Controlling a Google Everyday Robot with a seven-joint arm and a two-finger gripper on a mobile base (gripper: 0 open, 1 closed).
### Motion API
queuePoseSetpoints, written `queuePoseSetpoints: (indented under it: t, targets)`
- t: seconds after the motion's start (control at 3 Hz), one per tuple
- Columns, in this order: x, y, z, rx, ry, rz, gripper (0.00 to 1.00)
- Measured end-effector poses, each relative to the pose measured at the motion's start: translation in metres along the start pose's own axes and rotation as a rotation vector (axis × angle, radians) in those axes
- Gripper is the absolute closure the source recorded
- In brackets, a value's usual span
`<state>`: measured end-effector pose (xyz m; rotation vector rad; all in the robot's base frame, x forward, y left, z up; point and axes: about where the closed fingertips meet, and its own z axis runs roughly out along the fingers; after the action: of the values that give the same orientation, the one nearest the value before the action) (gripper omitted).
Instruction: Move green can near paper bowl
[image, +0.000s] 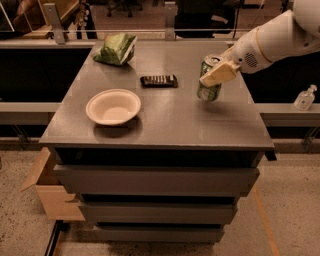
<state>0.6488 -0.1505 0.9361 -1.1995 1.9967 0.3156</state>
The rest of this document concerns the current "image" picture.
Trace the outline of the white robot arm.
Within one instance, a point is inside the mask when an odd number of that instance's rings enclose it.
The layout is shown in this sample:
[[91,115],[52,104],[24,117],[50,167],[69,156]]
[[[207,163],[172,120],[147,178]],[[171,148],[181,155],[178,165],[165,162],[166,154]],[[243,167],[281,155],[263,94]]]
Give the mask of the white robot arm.
[[253,74],[282,59],[318,52],[319,48],[320,0],[294,0],[292,10],[241,36],[199,81],[211,87],[233,80],[238,72]]

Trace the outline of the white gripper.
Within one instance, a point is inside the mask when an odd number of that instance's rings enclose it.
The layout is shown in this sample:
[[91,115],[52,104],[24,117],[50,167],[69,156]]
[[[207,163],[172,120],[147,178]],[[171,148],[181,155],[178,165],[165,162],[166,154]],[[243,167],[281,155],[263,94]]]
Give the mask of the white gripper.
[[237,72],[252,74],[265,68],[267,60],[263,57],[257,39],[257,29],[241,36],[238,41],[221,54],[222,58],[233,61],[223,61],[200,77],[205,87],[215,86],[233,80]]

